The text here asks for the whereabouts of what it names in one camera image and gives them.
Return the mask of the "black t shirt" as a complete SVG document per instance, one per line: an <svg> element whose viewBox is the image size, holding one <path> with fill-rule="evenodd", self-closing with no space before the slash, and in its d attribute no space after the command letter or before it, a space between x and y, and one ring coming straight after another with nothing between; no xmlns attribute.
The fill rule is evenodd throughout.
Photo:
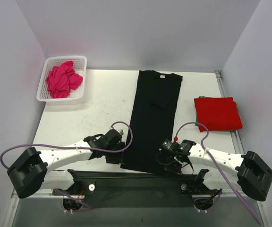
<svg viewBox="0 0 272 227"><path fill-rule="evenodd" d="M123 153L122 169L164 175L173 160L159 150L171 140L183 77L154 70L139 71L130 120L131 145Z"/></svg>

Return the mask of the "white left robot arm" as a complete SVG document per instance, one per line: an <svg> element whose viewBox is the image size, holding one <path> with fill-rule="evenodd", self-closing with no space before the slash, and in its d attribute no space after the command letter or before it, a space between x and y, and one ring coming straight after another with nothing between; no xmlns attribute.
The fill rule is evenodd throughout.
<svg viewBox="0 0 272 227"><path fill-rule="evenodd" d="M80 182L61 167L102 156L116 157L125 143L123 130L110 129L100 136L89 136L63 149L27 148L9 167L7 174L19 198L27 198L42 189L61 189L74 195Z"/></svg>

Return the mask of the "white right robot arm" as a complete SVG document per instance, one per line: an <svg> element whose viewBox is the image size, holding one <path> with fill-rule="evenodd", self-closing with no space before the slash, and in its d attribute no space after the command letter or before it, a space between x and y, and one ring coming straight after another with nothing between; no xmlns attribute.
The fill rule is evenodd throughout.
<svg viewBox="0 0 272 227"><path fill-rule="evenodd" d="M204 149L200 144L183 140L182 143L165 140L160 151L170 160L168 172L181 173L182 164L203 165L207 169L214 168L222 174L208 172L205 176L195 179L194 187L199 193L207 190L236 190L256 201L266 201L272 184L272 169L255 152L232 154L210 148Z"/></svg>

